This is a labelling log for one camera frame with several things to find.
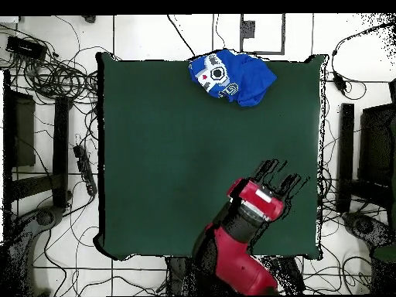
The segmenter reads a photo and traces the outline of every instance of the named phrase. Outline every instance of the green table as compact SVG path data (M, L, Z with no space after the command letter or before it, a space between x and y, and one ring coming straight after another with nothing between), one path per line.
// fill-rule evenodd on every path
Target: green table
M104 75L100 251L118 259L190 256L232 182L262 160L279 159L288 161L285 174L311 179L254 253L319 257L316 175L324 56L307 63L268 62L278 79L254 108L209 96L191 81L187 62L114 61L105 53L97 58Z

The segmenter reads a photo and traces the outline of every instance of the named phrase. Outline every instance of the blue t-shirt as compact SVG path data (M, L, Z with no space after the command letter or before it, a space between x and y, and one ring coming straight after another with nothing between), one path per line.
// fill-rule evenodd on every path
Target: blue t-shirt
M276 80L263 60L244 53L234 55L227 49L196 58L189 72L211 96L227 97L243 107L258 104Z

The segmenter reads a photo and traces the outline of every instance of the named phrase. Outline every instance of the black cable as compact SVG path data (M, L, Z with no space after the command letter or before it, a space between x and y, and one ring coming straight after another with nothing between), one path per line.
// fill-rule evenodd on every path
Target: black cable
M349 292L351 295L353 295L353 293L352 293L352 291L351 291L350 288L349 288L349 286L350 286L351 284L348 283L348 281L347 281L347 275L345 275L345 271L346 271L346 270L345 270L345 265L347 264L348 261L353 260L353 259L360 259L361 261L365 261L366 263L369 264L369 266L371 266L371 263L370 263L366 258L362 258L361 256L351 256L351 257L347 258L347 259L343 262L343 265L342 265L342 267L341 267L341 272L342 272L342 276L343 276L343 281L344 281L344 284L345 284L346 289L348 290L348 292ZM355 279L354 277L352 277L352 278L353 278L353 280L354 280L355 282L360 282L362 285L365 285L366 287L368 287L366 283L363 283L362 281L358 281L358 280Z
M51 262L52 265L55 265L56 267L58 267L59 269L61 269L61 270L63 271L63 273L64 273L64 278L63 278L62 282L60 283L58 289L56 290L55 294L53 295L53 297L56 297L56 294L58 293L58 291L60 290L60 288L62 287L62 285L64 284L64 282L66 281L67 272L66 272L66 270L65 270L64 268L61 268L57 263L55 263L53 260L51 260L50 257L48 256L48 254L46 253L48 243L50 242L50 239L51 239L51 233L52 233L52 229L49 229L48 239L47 239L47 241L46 241L46 245L44 246L44 254L45 254L45 256L46 256L46 259L47 259L49 262Z
M226 43L224 42L224 39L221 37L221 35L219 34L219 32L217 31L217 23L219 22L219 17L220 17L220 14L217 14L217 20L216 20L216 27L215 27L215 30L216 30L216 34L219 36L219 38L221 38L221 40L223 41L223 49L225 49L226 48Z
M372 26L372 27L370 27L370 28L368 28L368 29L365 29L365 30L362 31L362 32L358 32L358 33L356 33L356 34L353 34L352 36L348 36L348 37L342 39L341 41L339 41L339 42L337 43L337 45L336 45L336 48L334 49L334 51L333 51L333 53L332 53L331 67L332 67L332 69L333 69L333 72L334 72L334 73L337 73L337 74L338 74L340 77L342 77L343 79L363 83L363 81L358 81L358 80L350 79L349 77L345 77L344 75L341 75L341 74L338 73L336 70L334 70L334 64L333 64L333 62L334 62L334 57L335 57L336 54L338 53L338 50L339 50L339 48L341 47L341 45L342 45L343 43L345 43L346 41L348 41L348 40L350 40L350 39L353 39L353 38L355 38L355 37L357 37L357 36L361 36L362 34L368 34L368 33L370 33L370 32L373 32L373 31L377 30L377 29L384 29L384 28L391 27L391 26L395 26L395 22L388 22L388 23L380 24L380 25L378 25L378 26ZM383 83L383 81L370 81L370 82L371 82L371 83Z
M168 17L168 20L172 23L173 27L175 28L175 30L177 31L177 34L179 34L180 38L182 39L182 41L186 44L186 46L188 46L189 51L191 51L191 53L193 54L193 56L195 56L195 53L193 52L193 50L191 49L191 47L189 46L189 44L185 41L185 39L183 38L183 36L180 34L178 28L176 27L175 23L170 19L169 15L166 15L166 17Z

